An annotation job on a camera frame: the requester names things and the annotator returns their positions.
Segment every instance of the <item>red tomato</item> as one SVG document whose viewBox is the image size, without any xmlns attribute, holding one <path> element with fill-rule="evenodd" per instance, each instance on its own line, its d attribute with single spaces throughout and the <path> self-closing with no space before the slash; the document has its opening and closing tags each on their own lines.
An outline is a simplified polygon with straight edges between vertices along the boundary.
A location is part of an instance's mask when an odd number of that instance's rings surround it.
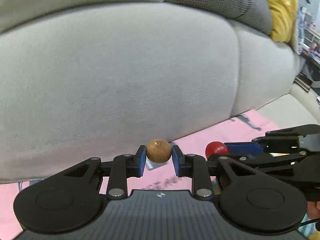
<svg viewBox="0 0 320 240">
<path fill-rule="evenodd" d="M 205 148 L 205 156 L 208 159 L 212 154 L 229 154 L 229 149 L 222 142 L 211 142 Z"/>
</svg>

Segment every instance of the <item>silver bolt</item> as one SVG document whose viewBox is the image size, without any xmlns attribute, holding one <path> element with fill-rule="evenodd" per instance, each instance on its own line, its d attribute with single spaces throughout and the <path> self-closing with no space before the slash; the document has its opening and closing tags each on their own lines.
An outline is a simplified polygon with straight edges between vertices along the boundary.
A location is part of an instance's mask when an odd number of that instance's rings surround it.
<svg viewBox="0 0 320 240">
<path fill-rule="evenodd" d="M 124 191 L 120 188 L 113 188 L 109 190 L 109 195 L 113 197 L 121 197 L 124 194 Z"/>
<path fill-rule="evenodd" d="M 197 195 L 200 197 L 209 197 L 212 195 L 212 191 L 206 188 L 201 188 L 197 190 Z"/>
</svg>

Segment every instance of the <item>couch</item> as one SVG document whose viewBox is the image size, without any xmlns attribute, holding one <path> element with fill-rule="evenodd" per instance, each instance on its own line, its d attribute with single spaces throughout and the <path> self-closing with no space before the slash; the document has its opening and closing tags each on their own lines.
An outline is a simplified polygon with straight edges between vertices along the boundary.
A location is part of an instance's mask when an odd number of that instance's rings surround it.
<svg viewBox="0 0 320 240">
<path fill-rule="evenodd" d="M 0 34 L 0 183 L 112 160 L 249 109 L 279 128 L 320 124 L 314 92 L 292 84 L 302 67 L 292 49 L 212 12 L 132 0 L 16 23 Z"/>
</svg>

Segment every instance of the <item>printed graphic on pink cloth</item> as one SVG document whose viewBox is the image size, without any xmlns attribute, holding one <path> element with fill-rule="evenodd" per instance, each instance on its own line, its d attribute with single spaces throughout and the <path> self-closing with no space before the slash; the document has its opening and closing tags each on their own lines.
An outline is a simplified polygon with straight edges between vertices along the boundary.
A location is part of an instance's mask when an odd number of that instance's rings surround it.
<svg viewBox="0 0 320 240">
<path fill-rule="evenodd" d="M 256 111 L 250 110 L 245 113 L 250 122 L 261 128 L 253 129 L 249 124 L 238 118 L 232 118 L 222 123 L 183 137 L 174 141 L 184 154 L 194 153 L 204 155 L 205 148 L 212 141 L 220 142 L 246 142 L 253 138 L 264 136 L 266 131 L 277 130 L 278 127 L 271 121 L 260 116 Z M 105 193 L 107 189 L 108 178 L 103 179 L 101 193 Z M 23 187 L 28 186 L 28 182 L 23 183 Z M 153 170 L 145 167 L 142 178 L 128 179 L 128 193 L 132 189 L 155 189 L 155 190 L 191 190 L 190 178 L 177 178 L 175 176 L 172 160 L 170 159 L 166 165 Z M 0 185 L 0 239 L 11 240 L 18 235 L 22 229 L 13 213 L 13 200 L 18 194 L 17 183 Z"/>
</svg>

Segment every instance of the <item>pink cloth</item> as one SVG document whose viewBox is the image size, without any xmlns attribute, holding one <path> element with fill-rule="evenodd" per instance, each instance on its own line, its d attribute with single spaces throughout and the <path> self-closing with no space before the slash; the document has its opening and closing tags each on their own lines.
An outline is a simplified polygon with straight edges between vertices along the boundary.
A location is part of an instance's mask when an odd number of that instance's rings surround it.
<svg viewBox="0 0 320 240">
<path fill-rule="evenodd" d="M 232 118 L 222 123 L 185 136 L 174 141 L 184 154 L 195 153 L 204 155 L 205 148 L 212 141 L 220 142 L 246 142 L 253 138 L 264 136 L 266 131 L 277 130 L 278 127 L 271 121 L 260 116 L 256 111 L 250 110 L 245 113 L 250 121 L 261 131 L 252 129 L 248 124 L 240 121 L 238 118 Z M 103 179 L 101 193 L 105 193 L 108 178 Z M 145 167 L 142 178 L 128 179 L 128 192 L 132 189 L 156 189 L 156 190 L 173 190 L 173 189 L 191 189 L 190 178 L 177 178 L 175 176 L 172 160 L 166 165 L 148 170 Z M 18 194 L 17 183 L 0 185 L 0 239 L 11 240 L 22 230 L 13 213 L 13 200 Z"/>
</svg>

